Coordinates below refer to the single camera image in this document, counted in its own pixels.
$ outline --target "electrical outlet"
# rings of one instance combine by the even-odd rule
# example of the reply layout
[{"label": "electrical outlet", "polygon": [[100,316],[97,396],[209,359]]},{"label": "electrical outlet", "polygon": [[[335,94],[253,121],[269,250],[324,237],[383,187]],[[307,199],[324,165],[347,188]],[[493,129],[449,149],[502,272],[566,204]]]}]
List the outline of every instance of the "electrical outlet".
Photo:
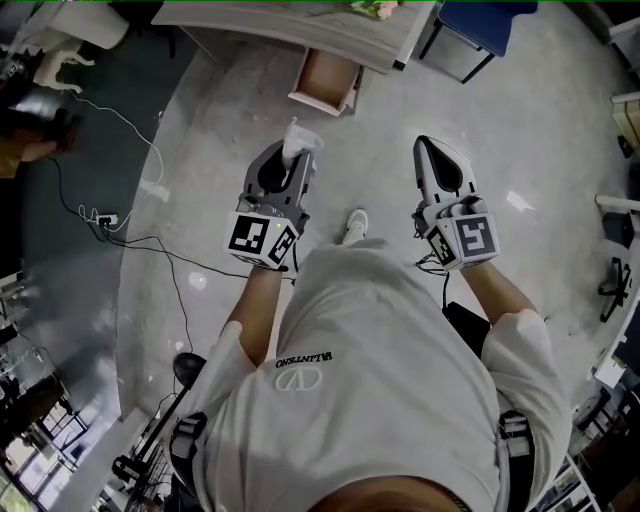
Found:
[{"label": "electrical outlet", "polygon": [[98,225],[104,223],[108,226],[116,226],[118,224],[118,216],[116,214],[98,215],[97,220],[98,220]]}]

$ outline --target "backpack strap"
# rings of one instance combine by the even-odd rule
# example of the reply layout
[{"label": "backpack strap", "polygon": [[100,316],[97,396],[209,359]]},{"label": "backpack strap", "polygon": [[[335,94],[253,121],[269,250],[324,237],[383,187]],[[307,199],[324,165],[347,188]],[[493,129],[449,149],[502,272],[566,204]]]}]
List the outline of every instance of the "backpack strap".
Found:
[{"label": "backpack strap", "polygon": [[169,443],[173,469],[194,498],[198,494],[193,478],[193,459],[198,451],[196,442],[206,425],[207,417],[202,412],[187,416],[176,424]]},{"label": "backpack strap", "polygon": [[509,497],[507,512],[524,512],[529,506],[535,445],[526,416],[509,410],[500,416],[500,438],[508,452]]}]

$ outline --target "valentino logo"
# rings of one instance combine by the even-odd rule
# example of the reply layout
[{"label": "valentino logo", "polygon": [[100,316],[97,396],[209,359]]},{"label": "valentino logo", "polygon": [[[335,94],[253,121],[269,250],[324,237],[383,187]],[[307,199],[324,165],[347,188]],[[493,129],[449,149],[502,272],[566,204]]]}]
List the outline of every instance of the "valentino logo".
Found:
[{"label": "valentino logo", "polygon": [[286,357],[284,359],[278,359],[276,362],[276,368],[282,368],[293,363],[319,363],[320,361],[330,361],[331,352],[324,352],[322,354],[315,354],[313,356],[295,356]]},{"label": "valentino logo", "polygon": [[322,372],[315,366],[287,368],[276,379],[278,391],[311,391],[322,382]]}]

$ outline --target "white sneaker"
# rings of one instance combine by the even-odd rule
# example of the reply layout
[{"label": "white sneaker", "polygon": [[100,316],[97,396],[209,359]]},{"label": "white sneaker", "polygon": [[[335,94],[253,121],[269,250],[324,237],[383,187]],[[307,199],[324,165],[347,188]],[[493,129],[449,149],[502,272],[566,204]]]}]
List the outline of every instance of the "white sneaker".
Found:
[{"label": "white sneaker", "polygon": [[358,240],[364,240],[369,229],[369,216],[362,208],[351,212],[347,219],[347,232],[342,239],[342,245],[351,245]]}]

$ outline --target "black strap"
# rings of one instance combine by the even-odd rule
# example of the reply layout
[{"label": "black strap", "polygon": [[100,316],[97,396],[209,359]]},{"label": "black strap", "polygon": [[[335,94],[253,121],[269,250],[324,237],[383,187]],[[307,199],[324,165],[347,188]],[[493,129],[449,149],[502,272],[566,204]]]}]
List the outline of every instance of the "black strap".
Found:
[{"label": "black strap", "polygon": [[462,340],[480,359],[484,340],[489,330],[491,330],[491,324],[473,311],[469,311],[464,306],[453,301],[443,306],[442,313]]},{"label": "black strap", "polygon": [[196,440],[202,434],[207,424],[207,417],[202,412],[181,419],[173,429],[169,451],[171,464],[194,498],[197,498],[196,486],[193,480],[193,457],[196,454]]},{"label": "black strap", "polygon": [[518,411],[500,416],[500,437],[509,451],[509,505],[507,512],[524,512],[529,505],[535,446],[529,421]]}]

